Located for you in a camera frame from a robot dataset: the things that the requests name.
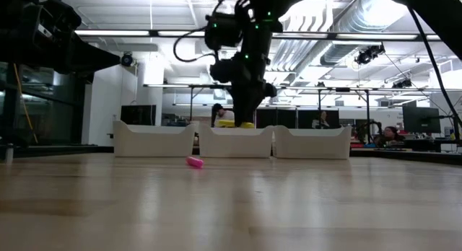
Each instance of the desk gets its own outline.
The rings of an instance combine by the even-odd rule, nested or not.
[[[409,139],[404,141],[404,147],[413,149],[414,151],[436,151],[441,152],[442,144],[457,144],[453,140],[448,139]]]
[[[382,149],[352,149],[350,157],[376,157],[415,162],[462,165],[462,154],[429,153],[423,151],[387,151]]]

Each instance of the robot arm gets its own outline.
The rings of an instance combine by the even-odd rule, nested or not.
[[[276,88],[263,79],[273,32],[282,32],[280,18],[302,0],[238,0],[235,14],[214,12],[207,19],[205,41],[218,51],[222,46],[242,48],[230,60],[218,60],[210,69],[214,80],[231,82],[235,124],[253,122],[253,113],[265,97],[275,97]],[[462,4],[459,0],[394,0],[414,9],[440,36],[443,42],[462,58]]]

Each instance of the white bin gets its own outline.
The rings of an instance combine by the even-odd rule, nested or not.
[[[185,128],[126,125],[114,121],[116,157],[187,157],[192,155],[194,125]]]
[[[276,143],[273,155],[277,158],[348,159],[352,128],[288,129],[274,128]]]
[[[201,157],[269,158],[273,126],[265,129],[199,125]]]

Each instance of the seated person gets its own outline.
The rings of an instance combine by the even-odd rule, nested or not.
[[[327,123],[326,118],[327,112],[323,111],[321,113],[321,125],[319,125],[319,120],[313,120],[313,122],[311,123],[311,127],[313,127],[314,129],[329,129],[330,126]]]
[[[212,117],[212,122],[215,128],[219,127],[220,120],[234,121],[234,112],[231,110],[225,110],[220,104],[215,104],[212,108],[212,112],[215,114]]]
[[[404,141],[404,137],[398,135],[398,130],[393,126],[388,126],[383,130],[382,136],[376,136],[374,143],[377,146],[396,145]]]

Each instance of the pink object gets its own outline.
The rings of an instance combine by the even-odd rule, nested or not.
[[[191,165],[192,167],[201,169],[204,166],[204,161],[194,158],[194,157],[187,157],[186,163]]]

